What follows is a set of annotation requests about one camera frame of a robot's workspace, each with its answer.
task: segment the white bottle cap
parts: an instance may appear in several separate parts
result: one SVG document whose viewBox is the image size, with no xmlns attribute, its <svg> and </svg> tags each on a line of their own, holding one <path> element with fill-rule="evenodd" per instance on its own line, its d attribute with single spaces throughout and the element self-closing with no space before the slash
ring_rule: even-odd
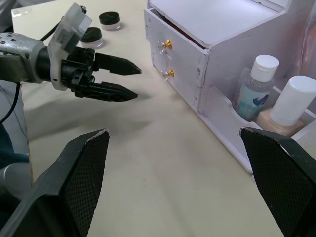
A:
<svg viewBox="0 0 316 237">
<path fill-rule="evenodd" d="M 316 80 L 292 77 L 270 112 L 270 118 L 283 126 L 293 126 L 316 96 Z"/>
<path fill-rule="evenodd" d="M 269 55 L 260 55 L 256 58 L 251 70 L 251 77 L 260 82 L 271 81 L 280 62 Z"/>
</svg>

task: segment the drawer handle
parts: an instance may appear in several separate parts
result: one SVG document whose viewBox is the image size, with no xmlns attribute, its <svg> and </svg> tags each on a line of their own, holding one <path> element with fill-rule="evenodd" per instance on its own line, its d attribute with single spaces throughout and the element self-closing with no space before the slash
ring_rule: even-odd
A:
<svg viewBox="0 0 316 237">
<path fill-rule="evenodd" d="M 170 78 L 174 78 L 174 71 L 169 69 L 168 72 L 161 72 L 165 81 L 168 81 Z"/>
<path fill-rule="evenodd" d="M 169 50 L 172 49 L 171 41 L 168 39 L 166 40 L 166 42 L 158 41 L 157 44 L 158 44 L 159 53 L 161 54 L 163 54 L 166 51 L 166 49 L 169 49 Z"/>
</svg>

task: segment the blue label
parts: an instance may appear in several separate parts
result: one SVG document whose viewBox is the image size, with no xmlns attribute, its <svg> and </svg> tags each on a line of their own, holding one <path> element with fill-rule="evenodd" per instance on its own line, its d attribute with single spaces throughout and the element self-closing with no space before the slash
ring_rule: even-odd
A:
<svg viewBox="0 0 316 237">
<path fill-rule="evenodd" d="M 251 120 L 259 114 L 268 97 L 269 92 L 252 91 L 243 83 L 236 102 L 236 112 L 244 120 Z"/>
</svg>

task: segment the white table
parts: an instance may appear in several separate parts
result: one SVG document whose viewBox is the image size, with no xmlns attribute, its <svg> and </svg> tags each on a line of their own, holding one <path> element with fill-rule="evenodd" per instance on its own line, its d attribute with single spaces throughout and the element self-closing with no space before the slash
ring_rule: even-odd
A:
<svg viewBox="0 0 316 237">
<path fill-rule="evenodd" d="M 81 134 L 108 128 L 111 140 L 91 237 L 281 237 L 250 175 L 152 66 L 145 39 L 145 0 L 78 0 L 92 26 L 117 11 L 124 23 L 105 32 L 98 52 L 125 57 L 142 75 L 106 71 L 96 78 L 139 93 L 107 103 L 76 98 L 50 83 L 23 84 L 34 178 Z M 40 39 L 68 10 L 57 1 L 14 11 L 14 29 Z"/>
</svg>

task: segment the black mesh surface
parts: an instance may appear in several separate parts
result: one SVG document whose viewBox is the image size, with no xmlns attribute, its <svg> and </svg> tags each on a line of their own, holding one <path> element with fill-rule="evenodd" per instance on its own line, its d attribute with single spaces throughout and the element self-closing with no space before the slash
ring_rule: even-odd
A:
<svg viewBox="0 0 316 237">
<path fill-rule="evenodd" d="M 62 191 L 63 202 L 80 236 L 87 236 L 99 199 L 107 146 L 107 136 L 89 140 Z"/>
<path fill-rule="evenodd" d="M 315 219 L 310 211 L 315 208 L 316 187 L 300 163 L 315 161 L 294 140 L 280 135 L 258 130 L 243 131 L 241 137 L 258 189 L 284 236 L 303 236 Z"/>
</svg>

